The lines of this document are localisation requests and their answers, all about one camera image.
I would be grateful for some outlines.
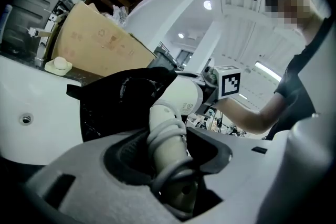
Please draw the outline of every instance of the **man's arm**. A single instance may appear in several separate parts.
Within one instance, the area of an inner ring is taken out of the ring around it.
[[[219,100],[214,107],[244,131],[262,134],[278,121],[286,103],[283,96],[276,92],[260,111],[249,110],[230,98]]]

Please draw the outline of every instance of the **black t-shirt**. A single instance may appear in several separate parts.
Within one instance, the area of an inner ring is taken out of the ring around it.
[[[289,130],[296,122],[315,113],[314,106],[299,79],[298,73],[318,50],[332,22],[332,18],[324,19],[313,41],[306,46],[301,54],[295,55],[289,63],[278,88],[274,92],[278,92],[284,97],[287,107],[280,115],[279,121],[274,124],[265,137],[266,140],[272,140],[277,132]]]

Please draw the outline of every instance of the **window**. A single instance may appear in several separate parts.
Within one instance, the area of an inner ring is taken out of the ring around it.
[[[179,69],[183,70],[186,67],[186,65],[189,63],[192,56],[193,56],[192,52],[181,50],[180,54],[178,55],[178,57],[176,59],[177,67]],[[208,66],[210,60],[211,59],[208,60],[208,62],[206,63],[204,68],[206,68]]]

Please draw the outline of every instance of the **screw hole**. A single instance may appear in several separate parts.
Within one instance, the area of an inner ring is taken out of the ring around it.
[[[190,192],[191,192],[191,187],[190,187],[190,186],[184,186],[184,187],[182,188],[182,193],[183,193],[184,195],[188,195]]]
[[[32,119],[30,118],[30,116],[25,116],[25,117],[22,118],[22,122],[25,123],[25,124],[29,123],[31,120]]]

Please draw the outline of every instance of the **brown cardboard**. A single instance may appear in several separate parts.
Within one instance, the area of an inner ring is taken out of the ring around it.
[[[94,3],[90,3],[88,6],[92,8],[95,12],[99,13],[99,10],[96,8],[96,5]]]
[[[73,7],[52,58],[62,56],[74,67],[101,76],[147,67],[155,55],[94,8],[84,2]]]

